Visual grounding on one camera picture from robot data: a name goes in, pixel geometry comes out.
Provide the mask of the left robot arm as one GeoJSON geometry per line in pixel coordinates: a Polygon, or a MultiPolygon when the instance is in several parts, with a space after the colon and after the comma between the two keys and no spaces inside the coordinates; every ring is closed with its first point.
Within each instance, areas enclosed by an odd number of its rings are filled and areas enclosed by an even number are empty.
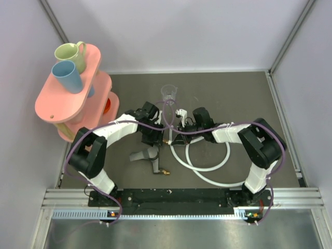
{"type": "Polygon", "coordinates": [[[150,102],[142,108],[129,110],[119,118],[96,129],[80,128],[67,155],[65,165],[72,166],[90,185],[99,190],[100,200],[105,205],[116,203],[116,184],[104,170],[107,148],[123,137],[140,132],[141,142],[149,145],[145,150],[132,153],[130,161],[148,160],[154,174],[168,174],[159,166],[159,148],[162,145],[164,125],[162,111],[150,102]]]}

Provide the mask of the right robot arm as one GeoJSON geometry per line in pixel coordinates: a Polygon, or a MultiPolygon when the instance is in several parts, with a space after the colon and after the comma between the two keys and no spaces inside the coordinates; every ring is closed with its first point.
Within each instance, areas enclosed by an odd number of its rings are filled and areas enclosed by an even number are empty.
{"type": "Polygon", "coordinates": [[[220,166],[223,166],[230,156],[229,144],[243,145],[252,162],[246,180],[236,184],[214,182],[214,185],[241,187],[239,193],[231,193],[227,197],[232,206],[256,204],[267,186],[267,180],[275,172],[275,165],[280,159],[284,159],[287,150],[285,141],[276,131],[263,118],[258,118],[252,123],[215,123],[204,107],[193,111],[191,122],[187,121],[187,111],[184,109],[176,110],[175,115],[181,121],[177,126],[177,136],[168,142],[171,147],[188,147],[201,139],[210,143],[224,143],[227,153],[220,163],[220,166]]]}

